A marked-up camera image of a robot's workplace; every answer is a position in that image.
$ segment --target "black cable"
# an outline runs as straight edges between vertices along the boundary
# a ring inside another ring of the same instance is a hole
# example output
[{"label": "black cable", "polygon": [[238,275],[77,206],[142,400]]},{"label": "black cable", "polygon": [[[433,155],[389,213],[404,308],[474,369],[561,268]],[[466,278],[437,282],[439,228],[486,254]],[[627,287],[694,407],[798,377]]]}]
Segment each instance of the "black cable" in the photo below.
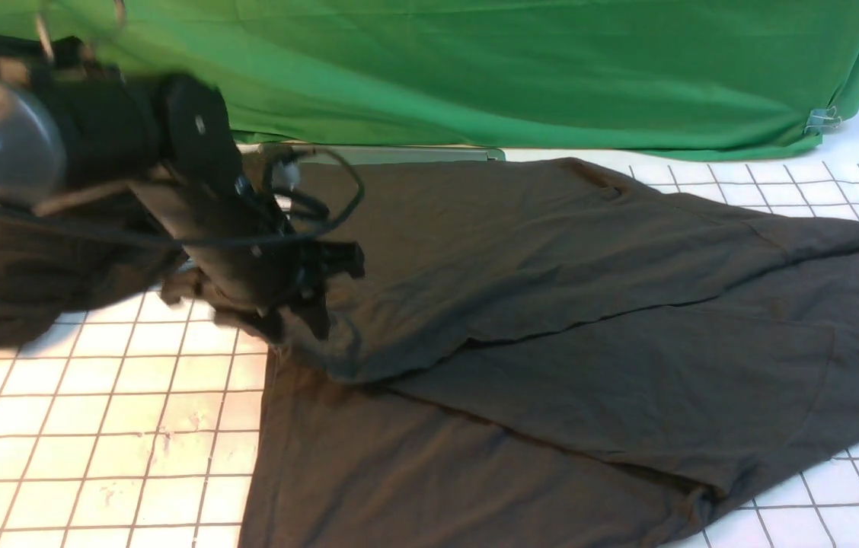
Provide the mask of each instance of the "black cable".
[{"label": "black cable", "polygon": [[0,219],[16,223],[16,225],[33,226],[34,228],[42,228],[51,232],[57,232],[68,236],[78,236],[89,240],[98,240],[100,242],[111,242],[115,244],[126,244],[130,246],[140,247],[169,247],[169,249],[179,249],[179,247],[275,247],[286,246],[298,242],[308,242],[318,239],[329,232],[334,231],[341,225],[345,225],[345,221],[352,216],[353,212],[359,208],[362,199],[366,197],[366,183],[356,171],[352,164],[349,164],[345,158],[339,153],[329,148],[317,148],[315,153],[323,154],[338,162],[353,178],[356,184],[356,195],[352,198],[349,204],[345,205],[332,221],[319,223],[319,228],[300,234],[289,234],[284,236],[276,235],[261,235],[248,236],[244,238],[214,238],[214,239],[186,239],[175,240],[155,236],[152,234],[144,234],[141,232],[132,232],[128,230],[116,230],[112,228],[100,228],[100,226],[85,225],[81,222],[60,221],[54,218],[40,218],[29,212],[18,211],[18,209],[9,209],[0,207]]}]

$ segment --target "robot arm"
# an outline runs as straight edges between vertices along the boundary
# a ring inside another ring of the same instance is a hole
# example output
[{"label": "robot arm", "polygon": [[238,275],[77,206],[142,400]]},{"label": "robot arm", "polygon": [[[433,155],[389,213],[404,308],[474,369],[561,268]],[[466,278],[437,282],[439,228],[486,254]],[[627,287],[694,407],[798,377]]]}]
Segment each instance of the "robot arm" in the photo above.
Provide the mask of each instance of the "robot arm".
[{"label": "robot arm", "polygon": [[[185,73],[13,74],[0,78],[0,216],[46,223],[131,191],[175,239],[142,245],[181,244],[196,264],[166,282],[167,302],[201,298],[218,323],[272,341],[287,307],[327,336],[327,281],[364,276],[360,247],[296,234],[273,195],[254,190],[219,91]],[[274,160],[290,169],[296,156]]]}]

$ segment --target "grid line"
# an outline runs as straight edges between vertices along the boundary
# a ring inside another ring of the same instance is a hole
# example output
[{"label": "grid line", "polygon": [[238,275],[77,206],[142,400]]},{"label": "grid line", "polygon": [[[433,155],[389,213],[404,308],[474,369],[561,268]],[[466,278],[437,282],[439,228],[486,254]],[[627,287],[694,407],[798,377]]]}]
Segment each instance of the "grid line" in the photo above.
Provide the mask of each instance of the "grid line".
[{"label": "grid line", "polygon": [[[145,296],[143,295],[141,301],[139,302],[138,313],[136,313],[135,315],[136,319],[138,318],[138,314],[142,313],[142,306],[144,305]],[[126,353],[128,352],[128,347],[131,346],[131,339],[133,339],[133,334],[134,329],[132,333],[128,334],[128,340],[126,341]],[[78,344],[78,339],[75,339],[74,344],[75,346]],[[101,440],[101,433],[102,430],[104,430],[105,421],[108,419],[108,412],[110,407],[112,406],[112,401],[113,399],[115,399],[115,389],[117,388],[117,385],[119,385],[119,379],[122,377],[122,370],[125,364],[126,359],[122,358],[122,361],[119,363],[119,367],[115,372],[115,381],[112,381],[112,392],[110,392],[110,394],[108,395],[108,401],[105,403],[104,412],[101,413],[101,420],[98,423],[98,433],[97,436],[95,436],[93,443],[91,444],[91,453],[88,455],[88,464],[85,464],[85,472],[81,475],[81,483],[79,483],[78,485],[78,493],[77,495],[75,495],[74,504],[71,506],[71,514],[68,516],[67,519],[67,527],[64,528],[64,534],[61,536],[61,548],[64,548],[67,544],[68,527],[72,526],[72,524],[74,523],[75,514],[78,513],[78,503],[81,502],[81,495],[85,491],[86,483],[88,483],[88,473],[91,472],[91,462],[94,460],[94,452],[98,449],[98,442]]]},{"label": "grid line", "polygon": [[[239,332],[234,338],[234,350],[237,350],[239,344]],[[227,368],[227,379],[225,379],[224,388],[230,387],[230,377],[234,374],[235,357],[230,360],[230,367]],[[203,522],[203,506],[206,504],[206,490],[209,488],[210,472],[213,471],[213,455],[216,454],[216,442],[220,437],[220,423],[223,421],[223,409],[227,406],[228,391],[223,391],[223,396],[220,398],[220,409],[216,413],[216,426],[213,428],[213,441],[209,444],[209,457],[206,459],[206,478],[203,480],[203,490],[200,492],[200,507],[196,510],[196,527],[193,529],[193,548],[196,548],[196,539],[200,536],[200,524]]]},{"label": "grid line", "polygon": [[[193,306],[195,305],[195,303],[196,303],[195,301],[190,302],[190,315],[192,315],[192,313],[193,313]],[[186,334],[187,333],[189,333],[188,325],[183,326],[182,339],[179,340],[179,352],[180,353],[182,352],[183,346],[186,345]],[[169,396],[172,395],[172,386],[174,385],[174,383],[176,381],[176,371],[179,370],[179,363],[181,362],[181,360],[182,360],[182,356],[176,357],[176,361],[172,365],[172,375],[169,377],[168,392],[166,392],[164,401],[162,401],[162,411],[158,414],[158,424],[155,426],[155,429],[161,431],[162,435],[161,436],[155,436],[154,438],[152,438],[152,450],[148,452],[148,460],[146,461],[146,464],[145,464],[146,479],[142,479],[142,486],[141,486],[141,488],[139,488],[138,502],[135,503],[135,513],[133,514],[133,519],[131,519],[131,524],[130,524],[130,527],[128,528],[128,539],[126,541],[126,548],[131,548],[131,541],[133,541],[133,535],[135,533],[135,526],[137,526],[137,524],[138,524],[139,513],[142,510],[142,500],[145,498],[145,489],[146,489],[146,486],[148,486],[148,472],[152,471],[152,462],[155,461],[155,447],[157,447],[157,445],[159,443],[165,443],[165,441],[159,441],[159,440],[168,440],[168,436],[171,436],[170,432],[164,431],[164,427],[162,427],[161,424],[162,424],[162,421],[164,421],[164,419],[165,419],[166,409],[168,409],[168,407],[169,407]],[[227,385],[228,385],[228,383],[230,383],[230,378],[227,378]]]}]

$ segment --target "black t-shirt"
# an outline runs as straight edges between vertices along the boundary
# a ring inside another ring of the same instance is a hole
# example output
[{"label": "black t-shirt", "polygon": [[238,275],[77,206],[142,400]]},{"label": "black t-shirt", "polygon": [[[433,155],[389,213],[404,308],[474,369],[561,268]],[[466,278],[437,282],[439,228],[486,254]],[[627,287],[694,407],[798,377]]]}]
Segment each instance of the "black t-shirt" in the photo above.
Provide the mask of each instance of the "black t-shirt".
[{"label": "black t-shirt", "polygon": [[292,323],[242,547],[656,546],[859,441],[858,222],[577,160],[361,171],[368,277],[328,341]]}]

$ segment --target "green cloth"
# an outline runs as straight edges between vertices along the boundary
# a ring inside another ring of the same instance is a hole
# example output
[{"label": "green cloth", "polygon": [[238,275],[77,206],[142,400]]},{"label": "green cloth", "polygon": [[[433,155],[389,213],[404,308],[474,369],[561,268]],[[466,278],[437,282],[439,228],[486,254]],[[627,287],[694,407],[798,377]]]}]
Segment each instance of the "green cloth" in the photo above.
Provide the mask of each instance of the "green cloth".
[{"label": "green cloth", "polygon": [[[859,107],[859,0],[126,0],[102,56],[217,84],[245,140],[792,156]],[[0,0],[34,35],[37,0]],[[113,24],[55,0],[54,37]]]}]

